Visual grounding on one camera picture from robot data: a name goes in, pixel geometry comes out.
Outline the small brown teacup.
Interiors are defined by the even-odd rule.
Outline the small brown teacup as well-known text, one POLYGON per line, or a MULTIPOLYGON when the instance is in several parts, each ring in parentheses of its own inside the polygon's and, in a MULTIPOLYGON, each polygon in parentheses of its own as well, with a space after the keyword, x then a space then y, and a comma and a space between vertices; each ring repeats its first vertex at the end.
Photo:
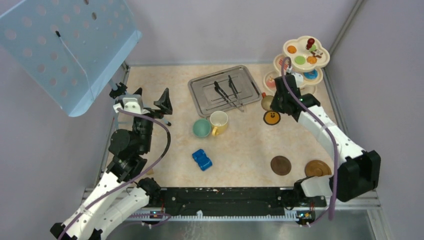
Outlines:
POLYGON ((273 95, 268 95, 265 92, 263 92, 261 94, 262 96, 262 100, 261 100, 261 107, 265 110, 265 111, 271 111, 271 104, 273 101, 274 96, 273 95))

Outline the black yellow smiley coaster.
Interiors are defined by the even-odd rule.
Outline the black yellow smiley coaster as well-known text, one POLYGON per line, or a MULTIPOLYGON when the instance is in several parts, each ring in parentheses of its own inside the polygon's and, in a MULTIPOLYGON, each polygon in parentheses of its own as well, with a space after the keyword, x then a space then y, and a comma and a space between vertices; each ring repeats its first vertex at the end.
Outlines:
POLYGON ((281 121, 281 115, 277 111, 268 110, 263 115, 263 121, 265 124, 274 126, 277 125, 281 121))

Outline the pink dome cupcake toy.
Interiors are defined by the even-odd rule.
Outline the pink dome cupcake toy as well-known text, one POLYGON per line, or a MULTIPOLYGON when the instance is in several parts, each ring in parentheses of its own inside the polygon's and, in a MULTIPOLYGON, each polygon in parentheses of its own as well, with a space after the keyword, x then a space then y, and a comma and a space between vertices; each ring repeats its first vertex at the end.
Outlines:
POLYGON ((265 85, 270 89, 274 89, 276 87, 275 78, 272 76, 268 76, 265 80, 265 85))

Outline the pink strawberry cake slice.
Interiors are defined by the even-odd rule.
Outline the pink strawberry cake slice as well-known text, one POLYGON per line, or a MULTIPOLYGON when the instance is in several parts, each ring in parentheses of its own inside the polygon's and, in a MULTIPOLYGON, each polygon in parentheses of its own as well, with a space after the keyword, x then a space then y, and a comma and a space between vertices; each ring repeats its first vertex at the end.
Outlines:
POLYGON ((284 69, 286 69, 289 67, 289 62, 287 60, 284 61, 284 58, 279 58, 276 63, 279 68, 283 67, 284 69))

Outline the blue frosted donut toy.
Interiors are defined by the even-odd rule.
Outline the blue frosted donut toy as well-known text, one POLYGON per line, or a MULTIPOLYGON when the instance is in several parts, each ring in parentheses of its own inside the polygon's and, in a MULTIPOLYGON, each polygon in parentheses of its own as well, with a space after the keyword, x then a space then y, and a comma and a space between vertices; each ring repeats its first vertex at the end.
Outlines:
POLYGON ((315 80, 318 77, 318 71, 314 69, 309 72, 304 72, 303 75, 308 80, 315 80))

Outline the black-tipped metal tongs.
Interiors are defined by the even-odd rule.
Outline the black-tipped metal tongs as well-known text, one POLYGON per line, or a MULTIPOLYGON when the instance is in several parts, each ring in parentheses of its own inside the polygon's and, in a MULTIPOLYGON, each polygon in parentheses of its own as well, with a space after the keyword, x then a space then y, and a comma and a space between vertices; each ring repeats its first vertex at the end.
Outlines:
POLYGON ((233 82, 233 79, 230 75, 228 75, 228 86, 232 91, 232 94, 234 96, 234 98, 236 99, 236 101, 239 103, 239 105, 237 105, 236 103, 234 103, 230 96, 220 87, 219 83, 217 81, 213 82, 214 84, 214 90, 216 93, 218 93, 221 98, 230 106, 235 107, 236 109, 238 109, 240 112, 244 113, 245 112, 245 107, 244 104, 239 96, 239 92, 233 82))

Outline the teal cup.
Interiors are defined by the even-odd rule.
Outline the teal cup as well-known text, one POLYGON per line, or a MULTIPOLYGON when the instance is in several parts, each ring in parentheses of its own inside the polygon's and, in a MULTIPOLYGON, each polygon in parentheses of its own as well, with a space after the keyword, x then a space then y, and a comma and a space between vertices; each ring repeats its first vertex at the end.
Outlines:
POLYGON ((205 138, 211 132, 211 124, 205 118, 198 119, 192 126, 192 132, 198 138, 205 138))

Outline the orange flower cookie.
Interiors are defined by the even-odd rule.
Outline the orange flower cookie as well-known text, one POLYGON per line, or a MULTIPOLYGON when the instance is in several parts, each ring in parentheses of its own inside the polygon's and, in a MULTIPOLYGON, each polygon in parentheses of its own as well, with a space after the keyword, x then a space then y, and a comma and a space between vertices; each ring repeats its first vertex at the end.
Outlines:
POLYGON ((316 64, 316 63, 317 63, 318 59, 317 59, 315 56, 308 56, 308 57, 306 58, 306 61, 307 61, 309 64, 314 65, 314 64, 316 64))

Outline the orange swirl cookie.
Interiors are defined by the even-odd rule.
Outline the orange swirl cookie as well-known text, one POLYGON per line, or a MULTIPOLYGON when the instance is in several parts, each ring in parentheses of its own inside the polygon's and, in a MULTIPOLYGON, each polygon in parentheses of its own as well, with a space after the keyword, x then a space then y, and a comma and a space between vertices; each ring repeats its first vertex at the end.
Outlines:
POLYGON ((287 51, 288 51, 290 54, 295 54, 295 53, 297 52, 297 48, 296 48, 295 46, 293 46, 293 45, 289 45, 289 46, 287 47, 287 51))

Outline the chocolate star cookie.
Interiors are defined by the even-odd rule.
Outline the chocolate star cookie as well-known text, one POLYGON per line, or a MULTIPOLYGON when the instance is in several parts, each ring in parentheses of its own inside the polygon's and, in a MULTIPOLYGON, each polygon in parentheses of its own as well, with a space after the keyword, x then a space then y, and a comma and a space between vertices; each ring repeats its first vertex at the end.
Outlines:
POLYGON ((315 50, 313 50, 313 51, 311 51, 311 53, 312 53, 312 56, 314 57, 314 58, 318 58, 318 59, 321 59, 322 57, 323 57, 323 52, 322 51, 320 51, 319 49, 315 49, 315 50))

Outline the stainless steel tray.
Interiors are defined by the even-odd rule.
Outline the stainless steel tray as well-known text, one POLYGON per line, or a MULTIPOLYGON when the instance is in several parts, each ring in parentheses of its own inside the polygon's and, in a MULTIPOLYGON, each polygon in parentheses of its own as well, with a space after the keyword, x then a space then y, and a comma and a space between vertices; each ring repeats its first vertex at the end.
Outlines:
POLYGON ((191 79, 188 82, 188 90, 199 116, 206 118, 215 111, 226 112, 236 109, 234 106, 228 105, 215 91, 214 81, 217 81, 230 99, 239 105, 229 87, 228 75, 232 77, 244 107, 262 99, 260 89, 248 68, 244 65, 233 66, 191 79))

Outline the dark brown round coaster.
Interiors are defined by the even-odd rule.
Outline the dark brown round coaster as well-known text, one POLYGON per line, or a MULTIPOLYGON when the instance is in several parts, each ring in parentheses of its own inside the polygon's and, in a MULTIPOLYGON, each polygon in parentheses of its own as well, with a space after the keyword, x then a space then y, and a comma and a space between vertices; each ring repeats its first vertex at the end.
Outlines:
POLYGON ((270 162, 271 170, 279 176, 286 176, 291 172, 292 164, 285 156, 275 156, 270 162))

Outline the cream three-tier dessert stand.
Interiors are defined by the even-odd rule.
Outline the cream three-tier dessert stand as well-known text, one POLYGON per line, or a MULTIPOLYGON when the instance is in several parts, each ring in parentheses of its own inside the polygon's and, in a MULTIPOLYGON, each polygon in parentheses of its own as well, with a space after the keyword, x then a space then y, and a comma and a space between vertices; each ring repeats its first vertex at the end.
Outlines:
POLYGON ((274 66, 274 70, 267 73, 263 80, 262 80, 262 84, 265 88, 266 91, 268 91, 271 94, 275 94, 276 92, 276 87, 275 88, 269 88, 266 86, 266 79, 268 76, 277 78, 280 77, 282 75, 284 75, 286 73, 286 69, 284 69, 283 67, 279 68, 277 66, 277 61, 279 60, 279 58, 285 58, 285 57, 289 57, 291 59, 291 70, 292 73, 299 73, 303 75, 304 81, 303 81, 303 87, 300 88, 300 92, 302 94, 315 94, 317 91, 317 85, 323 80, 324 78, 324 74, 323 74, 323 68, 327 66, 327 64, 330 62, 331 56, 330 53, 328 52, 327 49, 325 49, 321 42, 312 36, 309 35, 303 35, 300 36, 296 39, 290 39, 287 40, 283 46, 282 46, 282 51, 280 54, 278 54, 274 60, 273 60, 273 66, 274 66), (307 62, 307 57, 308 56, 313 56, 312 53, 309 51, 309 49, 311 48, 312 45, 316 46, 316 49, 320 50, 323 52, 322 58, 317 58, 317 62, 316 64, 309 64, 307 62), (290 54, 287 51, 287 47, 288 46, 295 46, 297 49, 297 52, 294 54, 290 54), (295 57, 296 56, 304 56, 306 58, 306 62, 305 64, 302 65, 298 65, 295 63, 295 57), (313 80, 309 80, 307 78, 304 77, 304 73, 305 72, 310 72, 312 70, 317 70, 318 72, 318 77, 316 79, 313 80))

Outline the yellow mug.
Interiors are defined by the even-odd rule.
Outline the yellow mug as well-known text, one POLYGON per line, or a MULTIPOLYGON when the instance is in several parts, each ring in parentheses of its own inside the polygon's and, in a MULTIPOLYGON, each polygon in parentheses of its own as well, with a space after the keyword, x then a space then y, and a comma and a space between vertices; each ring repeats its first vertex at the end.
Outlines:
POLYGON ((215 111, 209 118, 212 130, 211 134, 216 137, 224 133, 228 127, 229 117, 224 111, 215 111))

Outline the blue perforated music stand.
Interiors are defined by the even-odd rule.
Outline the blue perforated music stand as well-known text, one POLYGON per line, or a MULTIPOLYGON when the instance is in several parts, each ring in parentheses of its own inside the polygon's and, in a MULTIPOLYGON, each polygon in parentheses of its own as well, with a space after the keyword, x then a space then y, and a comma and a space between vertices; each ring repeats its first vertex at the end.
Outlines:
POLYGON ((84 114, 142 38, 124 0, 23 0, 0 43, 70 117, 84 114))

